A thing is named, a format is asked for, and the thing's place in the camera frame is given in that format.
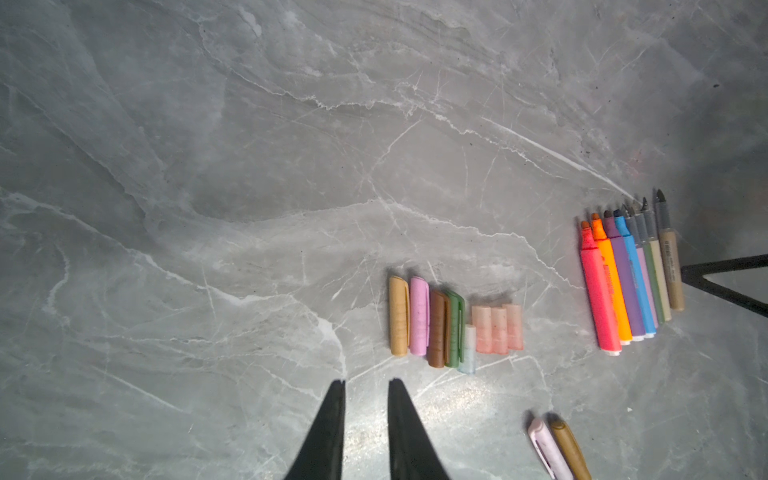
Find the blue highlighter pen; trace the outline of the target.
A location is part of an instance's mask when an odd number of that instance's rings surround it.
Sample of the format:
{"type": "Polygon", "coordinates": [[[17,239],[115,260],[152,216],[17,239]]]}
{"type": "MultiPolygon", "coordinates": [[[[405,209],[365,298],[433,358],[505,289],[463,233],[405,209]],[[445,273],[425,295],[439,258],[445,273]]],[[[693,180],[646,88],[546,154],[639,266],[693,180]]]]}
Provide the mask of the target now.
{"type": "Polygon", "coordinates": [[[632,325],[633,339],[642,341],[645,338],[653,338],[656,335],[656,327],[653,322],[653,309],[646,291],[646,282],[642,275],[641,264],[637,253],[637,246],[633,234],[627,224],[627,215],[620,209],[613,211],[616,227],[624,241],[630,264],[633,289],[635,292],[636,310],[639,320],[632,325]]]}

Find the purple highlighter pen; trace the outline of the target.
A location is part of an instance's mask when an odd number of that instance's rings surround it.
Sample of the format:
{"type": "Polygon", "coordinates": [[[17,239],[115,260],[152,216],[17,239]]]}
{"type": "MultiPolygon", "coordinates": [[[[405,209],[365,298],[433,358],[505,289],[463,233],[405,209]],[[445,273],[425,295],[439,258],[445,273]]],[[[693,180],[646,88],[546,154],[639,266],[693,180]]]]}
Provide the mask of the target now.
{"type": "Polygon", "coordinates": [[[604,211],[603,225],[614,252],[615,264],[631,330],[631,338],[633,341],[643,341],[646,330],[642,311],[638,302],[637,289],[628,251],[623,237],[618,230],[616,220],[617,217],[610,210],[604,211]]]}

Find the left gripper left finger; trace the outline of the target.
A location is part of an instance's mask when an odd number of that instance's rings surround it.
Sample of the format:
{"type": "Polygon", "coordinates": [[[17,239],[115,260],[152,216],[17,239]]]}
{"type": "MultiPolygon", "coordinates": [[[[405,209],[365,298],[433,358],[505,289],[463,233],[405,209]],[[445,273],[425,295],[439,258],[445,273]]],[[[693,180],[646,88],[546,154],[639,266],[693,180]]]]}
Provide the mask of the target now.
{"type": "Polygon", "coordinates": [[[285,479],[341,478],[345,412],[345,381],[334,380],[285,479]]]}

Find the orange pen cap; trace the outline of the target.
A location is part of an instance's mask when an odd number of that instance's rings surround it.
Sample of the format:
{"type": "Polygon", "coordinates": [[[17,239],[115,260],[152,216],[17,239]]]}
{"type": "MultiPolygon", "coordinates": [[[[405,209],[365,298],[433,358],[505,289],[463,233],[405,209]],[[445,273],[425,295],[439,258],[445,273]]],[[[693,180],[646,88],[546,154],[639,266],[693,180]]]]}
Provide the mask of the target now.
{"type": "Polygon", "coordinates": [[[508,318],[504,307],[491,309],[491,340],[492,352],[498,355],[507,355],[508,348],[508,318]]]}

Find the brown pen pink cap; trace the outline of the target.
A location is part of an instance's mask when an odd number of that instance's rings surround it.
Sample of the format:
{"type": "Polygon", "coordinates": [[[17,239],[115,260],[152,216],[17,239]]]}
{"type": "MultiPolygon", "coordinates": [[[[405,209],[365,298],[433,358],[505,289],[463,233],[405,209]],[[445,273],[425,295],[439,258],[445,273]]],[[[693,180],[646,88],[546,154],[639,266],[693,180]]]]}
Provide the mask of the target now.
{"type": "Polygon", "coordinates": [[[528,427],[529,439],[551,479],[574,480],[561,450],[541,417],[535,417],[528,427]]]}

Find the orange highlighter pen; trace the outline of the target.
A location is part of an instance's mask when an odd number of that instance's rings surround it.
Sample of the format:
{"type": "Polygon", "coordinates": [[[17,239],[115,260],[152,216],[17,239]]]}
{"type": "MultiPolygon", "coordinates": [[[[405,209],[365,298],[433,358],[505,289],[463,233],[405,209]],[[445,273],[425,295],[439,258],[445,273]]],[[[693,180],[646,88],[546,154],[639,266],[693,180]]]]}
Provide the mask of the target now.
{"type": "Polygon", "coordinates": [[[620,344],[626,346],[632,342],[632,334],[616,267],[613,247],[604,229],[603,221],[598,213],[591,214],[591,226],[594,239],[596,240],[597,246],[603,257],[606,269],[608,285],[610,287],[613,308],[617,320],[620,344]]]}

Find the dark green pen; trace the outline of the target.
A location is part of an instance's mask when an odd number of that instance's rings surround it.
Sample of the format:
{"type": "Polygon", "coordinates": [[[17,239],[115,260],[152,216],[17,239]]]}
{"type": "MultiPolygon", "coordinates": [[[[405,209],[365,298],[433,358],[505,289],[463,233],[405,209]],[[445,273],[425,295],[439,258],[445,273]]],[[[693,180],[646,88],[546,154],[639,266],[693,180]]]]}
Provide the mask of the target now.
{"type": "Polygon", "coordinates": [[[648,242],[648,236],[647,236],[647,232],[646,232],[646,225],[645,225],[645,222],[644,222],[643,215],[641,214],[641,205],[638,202],[634,201],[633,204],[632,204],[632,208],[634,209],[634,212],[635,212],[635,214],[637,216],[639,235],[641,237],[642,244],[643,244],[643,249],[644,249],[644,252],[645,252],[646,263],[647,263],[648,272],[649,272],[649,278],[650,278],[650,282],[651,282],[651,289],[652,289],[653,298],[654,298],[654,302],[655,302],[655,309],[656,309],[656,312],[657,312],[658,324],[660,325],[661,323],[663,323],[663,321],[662,321],[662,316],[661,316],[660,304],[658,303],[658,300],[659,300],[659,297],[658,297],[659,290],[658,290],[658,284],[656,282],[654,262],[653,262],[653,258],[652,258],[651,247],[650,247],[649,242],[648,242]]]}

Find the tan brown pen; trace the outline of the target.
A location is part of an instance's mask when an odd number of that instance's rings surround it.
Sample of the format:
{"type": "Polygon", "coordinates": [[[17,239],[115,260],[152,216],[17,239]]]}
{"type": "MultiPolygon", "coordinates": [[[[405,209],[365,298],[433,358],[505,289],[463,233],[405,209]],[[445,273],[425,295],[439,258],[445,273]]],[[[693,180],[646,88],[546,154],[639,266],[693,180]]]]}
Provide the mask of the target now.
{"type": "Polygon", "coordinates": [[[555,415],[550,418],[550,427],[573,477],[576,480],[592,480],[584,455],[568,424],[555,415]]]}

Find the brown pen tan cap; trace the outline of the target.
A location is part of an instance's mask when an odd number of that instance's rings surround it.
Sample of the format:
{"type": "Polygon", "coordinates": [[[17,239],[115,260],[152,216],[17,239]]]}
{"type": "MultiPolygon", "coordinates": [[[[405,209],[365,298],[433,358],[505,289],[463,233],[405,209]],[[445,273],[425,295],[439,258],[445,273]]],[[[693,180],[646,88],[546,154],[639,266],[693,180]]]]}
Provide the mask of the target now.
{"type": "Polygon", "coordinates": [[[669,302],[674,311],[685,309],[677,235],[671,225],[668,202],[661,189],[655,192],[655,213],[669,302]]]}

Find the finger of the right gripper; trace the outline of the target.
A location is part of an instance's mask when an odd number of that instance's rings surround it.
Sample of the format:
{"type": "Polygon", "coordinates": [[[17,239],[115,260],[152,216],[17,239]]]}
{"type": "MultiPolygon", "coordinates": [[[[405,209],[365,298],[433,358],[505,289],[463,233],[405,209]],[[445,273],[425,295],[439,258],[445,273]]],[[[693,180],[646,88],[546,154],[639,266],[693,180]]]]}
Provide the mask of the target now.
{"type": "Polygon", "coordinates": [[[743,309],[760,316],[767,317],[767,304],[718,285],[706,279],[707,275],[717,273],[732,273],[743,270],[753,270],[767,267],[767,255],[756,255],[716,262],[686,265],[681,268],[681,279],[684,284],[700,291],[711,294],[743,309]]]}

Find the red highlighter pen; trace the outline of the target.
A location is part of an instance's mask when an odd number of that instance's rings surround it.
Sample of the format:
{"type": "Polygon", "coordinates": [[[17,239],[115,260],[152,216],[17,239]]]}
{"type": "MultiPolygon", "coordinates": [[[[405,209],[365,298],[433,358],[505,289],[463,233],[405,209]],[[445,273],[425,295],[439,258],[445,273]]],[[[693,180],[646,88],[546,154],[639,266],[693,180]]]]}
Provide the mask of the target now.
{"type": "Polygon", "coordinates": [[[619,356],[622,346],[604,259],[593,237],[592,228],[587,221],[580,222],[580,233],[580,256],[598,345],[609,356],[619,356]]]}

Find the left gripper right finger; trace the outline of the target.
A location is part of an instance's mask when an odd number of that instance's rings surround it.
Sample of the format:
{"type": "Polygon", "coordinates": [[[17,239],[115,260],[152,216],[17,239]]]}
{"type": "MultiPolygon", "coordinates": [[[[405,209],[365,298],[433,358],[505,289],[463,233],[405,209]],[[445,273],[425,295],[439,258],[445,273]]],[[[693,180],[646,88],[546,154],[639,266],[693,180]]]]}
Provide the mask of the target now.
{"type": "Polygon", "coordinates": [[[449,476],[400,379],[389,382],[387,417],[390,478],[448,479],[449,476]]]}

